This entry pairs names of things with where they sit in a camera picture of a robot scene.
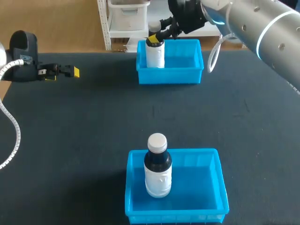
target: white bottle cap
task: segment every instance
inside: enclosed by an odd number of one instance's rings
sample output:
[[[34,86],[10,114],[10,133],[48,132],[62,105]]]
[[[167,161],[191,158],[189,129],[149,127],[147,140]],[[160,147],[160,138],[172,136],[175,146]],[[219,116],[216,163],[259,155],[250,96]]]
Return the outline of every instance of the white bottle cap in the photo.
[[[148,23],[148,30],[150,32],[156,33],[161,30],[161,23],[160,21],[152,21]]]
[[[167,138],[160,133],[152,134],[148,138],[148,149],[153,153],[162,153],[167,149]]]

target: blue plastic bin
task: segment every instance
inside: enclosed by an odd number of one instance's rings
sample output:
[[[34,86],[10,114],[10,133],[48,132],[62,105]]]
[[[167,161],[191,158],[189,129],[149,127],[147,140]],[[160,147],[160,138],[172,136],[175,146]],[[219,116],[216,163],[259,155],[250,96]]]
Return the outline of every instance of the blue plastic bin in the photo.
[[[146,41],[138,43],[136,70],[140,84],[200,83],[203,68],[199,40],[166,40],[165,68],[147,68]]]
[[[172,188],[161,199],[146,191],[147,150],[130,151],[125,191],[125,213],[130,223],[222,223],[229,206],[217,150],[168,151],[172,156]]]

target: black mat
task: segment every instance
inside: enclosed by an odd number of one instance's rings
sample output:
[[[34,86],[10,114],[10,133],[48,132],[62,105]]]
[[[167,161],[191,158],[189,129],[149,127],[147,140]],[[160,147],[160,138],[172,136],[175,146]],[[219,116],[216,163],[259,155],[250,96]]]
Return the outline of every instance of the black mat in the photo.
[[[81,78],[9,89],[22,141],[0,171],[1,225],[128,224],[128,152],[155,132],[169,148],[218,149],[226,225],[300,223],[300,96],[250,52],[221,52],[213,74],[184,86],[139,86],[135,54],[41,60],[73,63]],[[3,161],[15,131],[2,113],[0,125]]]

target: white bottle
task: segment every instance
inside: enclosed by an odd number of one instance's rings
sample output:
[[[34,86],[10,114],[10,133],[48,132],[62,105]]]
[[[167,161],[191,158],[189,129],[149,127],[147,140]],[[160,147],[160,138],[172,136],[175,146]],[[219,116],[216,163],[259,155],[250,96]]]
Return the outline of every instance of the white bottle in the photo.
[[[148,194],[155,198],[167,196],[172,185],[172,158],[167,151],[167,139],[163,134],[156,133],[149,137],[144,169]]]
[[[147,68],[165,68],[165,41],[152,43],[146,39]]]

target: white shelf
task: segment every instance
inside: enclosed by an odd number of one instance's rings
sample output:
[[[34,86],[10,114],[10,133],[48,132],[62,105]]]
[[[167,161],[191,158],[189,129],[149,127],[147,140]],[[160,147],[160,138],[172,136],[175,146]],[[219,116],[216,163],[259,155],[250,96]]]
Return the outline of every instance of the white shelf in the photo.
[[[167,0],[152,0],[147,10],[148,22],[159,21],[161,19],[167,19],[172,16],[169,11]],[[111,38],[147,38],[148,37],[148,26],[144,30],[131,30],[131,31],[120,31],[116,30],[113,15],[109,14],[108,26],[110,27]],[[209,22],[204,27],[195,30],[189,34],[180,34],[179,37],[203,37],[203,36],[219,36],[220,32],[218,28],[211,25]]]

